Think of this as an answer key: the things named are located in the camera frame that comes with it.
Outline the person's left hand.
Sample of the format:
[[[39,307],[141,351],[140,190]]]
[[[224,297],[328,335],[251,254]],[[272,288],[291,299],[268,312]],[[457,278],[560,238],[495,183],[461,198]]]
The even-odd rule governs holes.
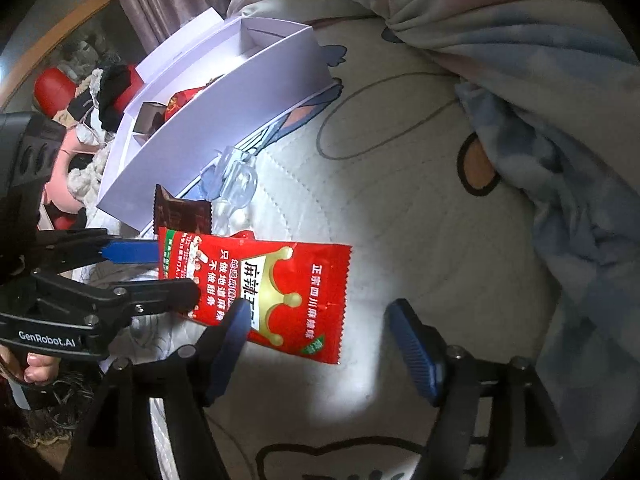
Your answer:
[[[55,380],[61,360],[54,356],[29,353],[22,365],[9,348],[1,347],[1,374],[9,379],[21,379],[33,385],[47,385]]]

